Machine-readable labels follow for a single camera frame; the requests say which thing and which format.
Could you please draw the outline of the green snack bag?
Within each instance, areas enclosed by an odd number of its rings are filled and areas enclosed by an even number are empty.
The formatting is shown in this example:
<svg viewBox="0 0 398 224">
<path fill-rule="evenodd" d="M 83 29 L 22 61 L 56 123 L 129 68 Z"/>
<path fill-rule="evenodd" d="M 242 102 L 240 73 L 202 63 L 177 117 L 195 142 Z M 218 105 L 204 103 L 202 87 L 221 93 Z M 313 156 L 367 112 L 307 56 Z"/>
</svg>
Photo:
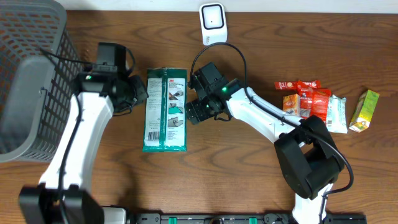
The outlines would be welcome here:
<svg viewBox="0 0 398 224">
<path fill-rule="evenodd" d="M 143 152 L 180 152 L 186 143 L 187 71 L 180 68 L 147 70 Z"/>
</svg>

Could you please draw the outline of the orange snack box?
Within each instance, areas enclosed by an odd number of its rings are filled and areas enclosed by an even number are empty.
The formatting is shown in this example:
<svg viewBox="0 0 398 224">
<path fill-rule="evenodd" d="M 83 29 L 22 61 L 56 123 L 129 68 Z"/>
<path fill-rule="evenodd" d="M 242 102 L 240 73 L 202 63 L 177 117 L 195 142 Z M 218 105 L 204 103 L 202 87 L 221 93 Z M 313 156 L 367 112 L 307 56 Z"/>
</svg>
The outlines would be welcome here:
<svg viewBox="0 0 398 224">
<path fill-rule="evenodd" d="M 300 96 L 298 94 L 283 97 L 282 110 L 288 114 L 300 115 Z"/>
</svg>

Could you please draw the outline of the red snack stick packet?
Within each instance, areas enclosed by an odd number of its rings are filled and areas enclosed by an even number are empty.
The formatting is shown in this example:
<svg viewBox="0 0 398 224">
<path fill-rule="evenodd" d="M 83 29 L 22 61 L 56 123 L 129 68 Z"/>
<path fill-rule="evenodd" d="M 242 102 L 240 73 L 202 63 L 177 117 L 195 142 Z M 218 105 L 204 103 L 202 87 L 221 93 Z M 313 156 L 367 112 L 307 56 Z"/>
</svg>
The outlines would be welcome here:
<svg viewBox="0 0 398 224">
<path fill-rule="evenodd" d="M 310 86 L 312 88 L 320 88 L 321 83 L 320 80 L 313 80 L 309 82 L 304 82 L 304 81 L 292 81 L 292 82 L 275 82 L 274 86 L 276 90 L 296 90 L 298 87 L 298 84 L 303 84 Z"/>
</svg>

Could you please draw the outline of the red chips bag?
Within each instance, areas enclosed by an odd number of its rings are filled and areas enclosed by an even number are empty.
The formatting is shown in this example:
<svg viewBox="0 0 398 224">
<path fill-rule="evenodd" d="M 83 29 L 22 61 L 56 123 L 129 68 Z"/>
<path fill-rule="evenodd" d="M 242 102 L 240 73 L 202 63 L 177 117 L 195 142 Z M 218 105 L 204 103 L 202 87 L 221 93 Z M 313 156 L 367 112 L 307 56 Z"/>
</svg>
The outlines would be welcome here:
<svg viewBox="0 0 398 224">
<path fill-rule="evenodd" d="M 312 115 L 319 117 L 324 123 L 328 113 L 329 98 L 331 91 L 320 88 L 319 82 L 297 82 L 297 91 L 300 97 L 300 116 L 309 118 Z"/>
</svg>

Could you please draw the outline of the light blue snack packet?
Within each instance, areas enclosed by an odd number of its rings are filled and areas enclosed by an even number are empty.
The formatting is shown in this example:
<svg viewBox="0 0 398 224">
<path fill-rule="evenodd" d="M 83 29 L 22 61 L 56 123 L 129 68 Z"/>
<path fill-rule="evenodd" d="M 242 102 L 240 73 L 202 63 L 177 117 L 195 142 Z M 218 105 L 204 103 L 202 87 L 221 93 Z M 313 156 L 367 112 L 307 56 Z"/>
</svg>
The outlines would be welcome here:
<svg viewBox="0 0 398 224">
<path fill-rule="evenodd" d="M 346 98 L 339 98 L 335 95 L 329 97 L 326 126 L 331 133 L 347 134 L 346 125 Z"/>
</svg>

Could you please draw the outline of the green yellow juice carton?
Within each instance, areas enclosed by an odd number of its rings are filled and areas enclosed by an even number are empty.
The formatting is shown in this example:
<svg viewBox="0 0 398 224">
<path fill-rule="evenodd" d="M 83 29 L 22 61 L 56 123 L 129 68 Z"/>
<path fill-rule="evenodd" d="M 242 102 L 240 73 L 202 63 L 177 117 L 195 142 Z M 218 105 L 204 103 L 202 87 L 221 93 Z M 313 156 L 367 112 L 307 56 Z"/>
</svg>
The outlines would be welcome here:
<svg viewBox="0 0 398 224">
<path fill-rule="evenodd" d="M 365 91 L 358 100 L 349 129 L 357 133 L 368 129 L 374 110 L 379 99 L 379 94 L 372 90 Z"/>
</svg>

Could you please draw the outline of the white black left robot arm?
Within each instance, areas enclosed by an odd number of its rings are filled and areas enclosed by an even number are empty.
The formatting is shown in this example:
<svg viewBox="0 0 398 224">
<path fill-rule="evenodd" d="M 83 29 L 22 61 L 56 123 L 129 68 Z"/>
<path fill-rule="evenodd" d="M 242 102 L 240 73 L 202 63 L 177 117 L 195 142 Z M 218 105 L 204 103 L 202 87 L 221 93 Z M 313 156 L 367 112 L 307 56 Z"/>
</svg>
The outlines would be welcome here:
<svg viewBox="0 0 398 224">
<path fill-rule="evenodd" d="M 100 42 L 95 63 L 73 79 L 70 112 L 57 151 L 35 187 L 24 186 L 19 206 L 26 223 L 130 223 L 126 208 L 101 206 L 90 194 L 104 130 L 113 117 L 131 114 L 148 93 L 127 47 Z"/>
</svg>

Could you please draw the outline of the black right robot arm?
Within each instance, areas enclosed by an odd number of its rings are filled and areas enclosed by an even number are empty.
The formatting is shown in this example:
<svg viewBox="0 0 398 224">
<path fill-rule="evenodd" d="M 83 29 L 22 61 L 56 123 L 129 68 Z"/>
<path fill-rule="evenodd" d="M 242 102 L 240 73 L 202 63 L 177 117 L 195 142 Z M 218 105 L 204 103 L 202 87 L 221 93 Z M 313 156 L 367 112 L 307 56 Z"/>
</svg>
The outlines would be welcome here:
<svg viewBox="0 0 398 224">
<path fill-rule="evenodd" d="M 345 160 L 322 119 L 289 115 L 262 99 L 238 79 L 229 81 L 213 63 L 191 73 L 188 87 L 197 98 L 186 105 L 188 120 L 218 120 L 221 113 L 265 136 L 275 147 L 289 187 L 295 192 L 292 215 L 297 223 L 323 223 L 326 201 L 345 168 Z"/>
</svg>

